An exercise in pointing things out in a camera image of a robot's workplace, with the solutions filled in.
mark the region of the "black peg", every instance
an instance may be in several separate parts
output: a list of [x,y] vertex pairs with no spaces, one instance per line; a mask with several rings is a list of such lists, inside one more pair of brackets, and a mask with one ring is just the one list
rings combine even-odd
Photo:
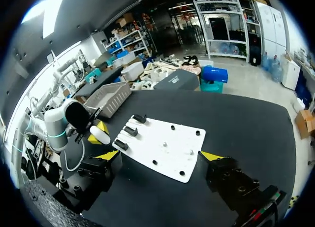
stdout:
[[136,136],[138,135],[138,129],[137,129],[137,128],[134,130],[134,129],[132,129],[132,128],[126,126],[126,127],[124,128],[124,130],[125,130],[127,133],[129,133],[131,136],[136,137]]
[[119,146],[121,149],[124,149],[125,151],[128,150],[129,146],[126,143],[121,142],[120,140],[116,139],[115,144]]
[[136,121],[139,121],[140,123],[144,124],[147,121],[147,115],[144,115],[143,117],[140,115],[133,115],[133,119]]

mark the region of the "white cabinet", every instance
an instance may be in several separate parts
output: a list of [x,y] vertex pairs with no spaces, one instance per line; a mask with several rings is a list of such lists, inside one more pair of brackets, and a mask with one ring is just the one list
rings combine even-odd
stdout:
[[284,56],[281,57],[282,72],[282,84],[286,88],[295,90],[297,80],[300,74],[300,66],[294,61],[288,61]]
[[276,42],[274,20],[270,7],[260,2],[256,3],[260,13],[260,24],[263,28],[263,38]]
[[285,54],[285,50],[286,48],[284,46],[276,44],[276,55],[278,58]]
[[280,58],[286,50],[286,36],[284,29],[284,20],[282,15],[276,9],[255,2],[258,10],[258,19],[262,25],[263,52],[267,52],[270,57],[277,55]]
[[284,21],[282,19],[282,15],[280,11],[277,11],[274,8],[271,8],[271,13],[274,18],[274,26],[276,33],[276,42],[281,46],[286,46],[286,38],[285,38],[285,29],[284,29]]
[[269,41],[264,39],[263,40],[263,45],[264,45],[264,52],[267,52],[269,57],[273,57],[274,55],[277,54],[277,44],[274,43],[273,41]]

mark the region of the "white metal plate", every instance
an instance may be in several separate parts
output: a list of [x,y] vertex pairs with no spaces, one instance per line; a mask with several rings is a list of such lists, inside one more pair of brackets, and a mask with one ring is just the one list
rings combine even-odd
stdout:
[[117,146],[116,139],[113,147],[160,174],[187,183],[197,163],[198,152],[201,150],[206,131],[150,118],[142,124],[132,117],[126,126],[137,128],[138,135],[131,136],[124,131],[124,127],[116,139],[127,143],[129,148],[125,151]]

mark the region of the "blue box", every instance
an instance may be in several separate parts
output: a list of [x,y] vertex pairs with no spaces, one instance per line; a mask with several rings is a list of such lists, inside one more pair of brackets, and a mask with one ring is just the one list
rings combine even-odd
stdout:
[[203,67],[201,77],[205,81],[216,81],[222,83],[227,83],[228,81],[228,74],[226,69],[214,68],[211,66]]

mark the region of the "wall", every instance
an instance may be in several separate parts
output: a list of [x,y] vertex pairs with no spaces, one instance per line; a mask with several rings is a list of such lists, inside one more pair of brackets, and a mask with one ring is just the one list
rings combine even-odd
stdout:
[[[80,44],[75,44],[57,56],[59,64],[47,64],[38,75],[30,82],[26,90],[23,92],[21,98],[19,99],[16,107],[14,108],[12,117],[7,126],[7,133],[5,136],[5,147],[9,152],[12,149],[12,143],[14,138],[14,132],[21,120],[22,116],[26,108],[29,108],[31,111],[34,108],[33,104],[31,104],[30,98],[34,97],[36,99],[40,99],[52,86],[53,86],[53,73],[59,68],[60,65],[63,65],[67,60],[74,57],[79,50],[82,50],[83,54],[86,56],[88,61],[99,57],[99,52],[96,50],[95,45],[93,44],[93,39],[91,37],[83,40]],[[77,64],[80,68],[82,68],[82,64],[77,61]],[[72,73],[68,74],[68,78],[73,83],[75,77]],[[53,99],[55,104],[60,104],[63,100],[63,91],[61,87],[59,87],[58,95]]]

